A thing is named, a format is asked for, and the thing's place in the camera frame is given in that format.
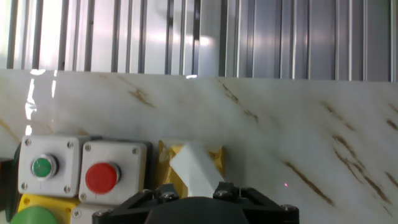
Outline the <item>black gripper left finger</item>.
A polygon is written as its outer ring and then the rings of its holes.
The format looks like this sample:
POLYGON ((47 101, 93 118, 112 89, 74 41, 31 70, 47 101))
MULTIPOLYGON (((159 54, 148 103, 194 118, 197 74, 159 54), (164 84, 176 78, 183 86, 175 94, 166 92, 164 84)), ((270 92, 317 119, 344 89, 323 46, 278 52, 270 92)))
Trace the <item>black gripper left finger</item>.
POLYGON ((164 184, 155 190, 144 189, 114 209, 92 214, 92 224, 145 223, 153 208, 178 199, 174 184, 164 184))

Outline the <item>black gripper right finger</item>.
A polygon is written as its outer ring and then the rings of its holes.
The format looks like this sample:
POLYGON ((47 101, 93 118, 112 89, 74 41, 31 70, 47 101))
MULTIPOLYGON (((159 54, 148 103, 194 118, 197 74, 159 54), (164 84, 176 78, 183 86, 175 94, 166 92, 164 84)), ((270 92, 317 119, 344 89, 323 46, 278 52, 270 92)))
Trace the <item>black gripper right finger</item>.
POLYGON ((279 205, 252 187, 236 187, 232 182, 220 182, 213 199, 237 205, 250 224, 299 224, 300 210, 290 204, 279 205))

